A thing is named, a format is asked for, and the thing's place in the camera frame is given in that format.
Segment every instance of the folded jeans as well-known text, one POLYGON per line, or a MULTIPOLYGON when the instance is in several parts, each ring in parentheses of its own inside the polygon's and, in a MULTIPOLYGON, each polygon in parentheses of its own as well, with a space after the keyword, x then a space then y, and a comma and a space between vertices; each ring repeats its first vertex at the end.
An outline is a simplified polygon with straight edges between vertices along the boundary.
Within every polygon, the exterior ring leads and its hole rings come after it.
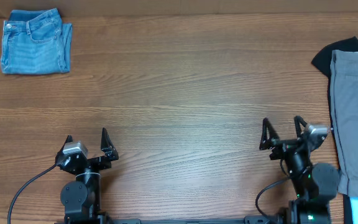
POLYGON ((41 75, 70 71, 72 24, 57 9, 13 10, 4 21, 1 70, 5 74, 41 75))

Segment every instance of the denim jeans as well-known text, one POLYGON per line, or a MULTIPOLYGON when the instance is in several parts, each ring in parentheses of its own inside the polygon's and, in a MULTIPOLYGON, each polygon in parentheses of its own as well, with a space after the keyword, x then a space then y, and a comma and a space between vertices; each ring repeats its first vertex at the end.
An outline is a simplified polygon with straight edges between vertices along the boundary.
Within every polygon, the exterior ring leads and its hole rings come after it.
POLYGON ((1 70, 5 74, 41 75, 70 71, 72 25, 57 9, 13 10, 4 21, 1 70))

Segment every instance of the gray folded fabric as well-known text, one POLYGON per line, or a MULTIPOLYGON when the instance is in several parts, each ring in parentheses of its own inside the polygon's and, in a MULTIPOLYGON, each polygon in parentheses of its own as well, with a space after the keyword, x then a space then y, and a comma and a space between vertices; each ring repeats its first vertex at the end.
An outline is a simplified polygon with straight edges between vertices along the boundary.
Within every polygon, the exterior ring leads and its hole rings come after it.
POLYGON ((333 50, 331 116, 342 176, 339 192, 358 197, 358 52, 333 50))

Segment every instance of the jeans pocket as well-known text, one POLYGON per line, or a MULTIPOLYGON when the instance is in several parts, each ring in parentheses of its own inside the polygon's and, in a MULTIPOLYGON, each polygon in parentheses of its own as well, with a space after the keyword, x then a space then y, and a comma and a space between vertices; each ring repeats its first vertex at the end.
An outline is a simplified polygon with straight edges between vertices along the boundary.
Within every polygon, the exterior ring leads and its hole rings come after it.
POLYGON ((45 43, 53 40, 56 35, 59 21, 53 21, 30 32, 30 38, 35 43, 45 43))
POLYGON ((12 39, 12 33, 7 32, 2 37, 2 54, 1 54, 1 70, 5 71, 10 62, 11 45, 9 44, 12 39))

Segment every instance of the black fabric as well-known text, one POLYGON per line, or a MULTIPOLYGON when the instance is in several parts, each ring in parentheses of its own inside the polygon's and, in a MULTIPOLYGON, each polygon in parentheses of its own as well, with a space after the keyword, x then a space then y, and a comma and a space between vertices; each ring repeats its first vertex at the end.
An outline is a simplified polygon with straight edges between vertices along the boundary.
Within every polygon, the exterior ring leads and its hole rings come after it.
POLYGON ((351 198, 343 195, 344 224, 353 224, 351 198))
MULTIPOLYGON (((329 108, 329 118, 331 120, 331 134, 334 137, 333 129, 333 119, 331 117, 331 95, 330 95, 330 84, 331 84, 331 57, 333 50, 342 50, 347 52, 358 52, 358 39, 352 37, 345 40, 340 40, 338 42, 329 44, 321 49, 311 63, 325 76, 328 77, 328 87, 327 87, 327 96, 328 96, 328 108, 329 108)), ((344 223, 353 224, 352 216, 352 207, 350 197, 343 195, 344 197, 344 223)))
POLYGON ((346 40, 340 40, 333 44, 325 46, 311 61, 311 63, 320 70, 328 78, 331 77, 331 55, 333 50, 342 50, 345 52, 358 52, 358 40, 356 37, 352 37, 346 40))

